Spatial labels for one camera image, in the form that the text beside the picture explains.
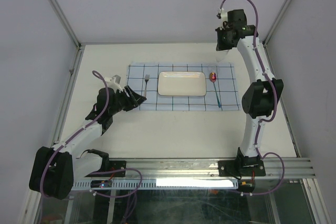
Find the silver fork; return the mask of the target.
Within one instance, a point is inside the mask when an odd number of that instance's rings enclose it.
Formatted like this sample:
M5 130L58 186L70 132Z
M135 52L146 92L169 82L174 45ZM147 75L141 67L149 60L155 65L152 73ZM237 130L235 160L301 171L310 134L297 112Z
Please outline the silver fork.
M144 81L145 81L145 88L144 88L144 92L143 92L143 95L146 97L146 94L147 94L147 86L148 86L148 81L150 79L150 75L149 74L146 74L145 77L144 77Z

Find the white rectangular plate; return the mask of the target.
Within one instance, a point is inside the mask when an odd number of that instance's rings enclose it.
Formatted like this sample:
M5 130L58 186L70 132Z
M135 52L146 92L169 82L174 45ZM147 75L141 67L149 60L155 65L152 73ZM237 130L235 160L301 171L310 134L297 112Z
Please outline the white rectangular plate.
M206 78L202 72L163 71L159 74L157 88L162 96L203 97L206 94Z

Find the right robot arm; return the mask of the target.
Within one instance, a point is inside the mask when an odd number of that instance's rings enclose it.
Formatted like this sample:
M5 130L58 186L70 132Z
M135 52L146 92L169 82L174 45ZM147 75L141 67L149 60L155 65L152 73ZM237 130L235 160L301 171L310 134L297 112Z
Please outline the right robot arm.
M225 12L220 8L217 17L220 20L220 26L215 30L217 51L236 48L243 58L250 80L250 86L241 99L246 126L235 159L235 171L247 175L261 162L259 140L265 124L276 115L284 85L271 72L257 27L247 24L244 10Z

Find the spoon with blue handle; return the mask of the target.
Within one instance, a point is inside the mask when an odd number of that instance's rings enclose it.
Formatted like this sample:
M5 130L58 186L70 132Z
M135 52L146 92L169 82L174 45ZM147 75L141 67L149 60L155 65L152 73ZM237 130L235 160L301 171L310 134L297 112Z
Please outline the spoon with blue handle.
M214 86L214 90L215 90L215 94L216 94L216 100L217 100L217 105L219 108L221 108L221 101L219 99L219 95L218 95L218 92L217 92L217 87L216 87L216 80L217 80L217 75L215 72L211 72L209 74L209 80L211 81L211 83L213 84Z

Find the blue checkered cloth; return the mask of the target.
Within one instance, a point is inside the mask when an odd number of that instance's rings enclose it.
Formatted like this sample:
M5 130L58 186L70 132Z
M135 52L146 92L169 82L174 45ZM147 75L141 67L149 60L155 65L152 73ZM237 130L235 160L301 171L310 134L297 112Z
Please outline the blue checkered cloth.
M232 63L219 64L216 87L221 102L217 105L214 86L209 80L209 63L131 63L127 70L127 85L143 95L144 77L150 75L146 101L140 105L141 111L236 111L241 108L235 68ZM158 78L163 71L202 72L206 78L206 94L203 97L172 97L158 94Z

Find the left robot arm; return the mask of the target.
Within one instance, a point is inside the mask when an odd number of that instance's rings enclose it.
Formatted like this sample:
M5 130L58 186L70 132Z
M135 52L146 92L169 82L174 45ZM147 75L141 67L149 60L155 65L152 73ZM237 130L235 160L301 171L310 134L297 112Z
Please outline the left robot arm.
M146 97L129 86L122 91L102 88L97 101L85 117L83 126L64 143L52 147L42 146L36 153L29 189L46 196L65 199L73 184L93 174L104 176L116 168L108 153L89 149L111 126L113 116L120 111L131 111L146 101Z

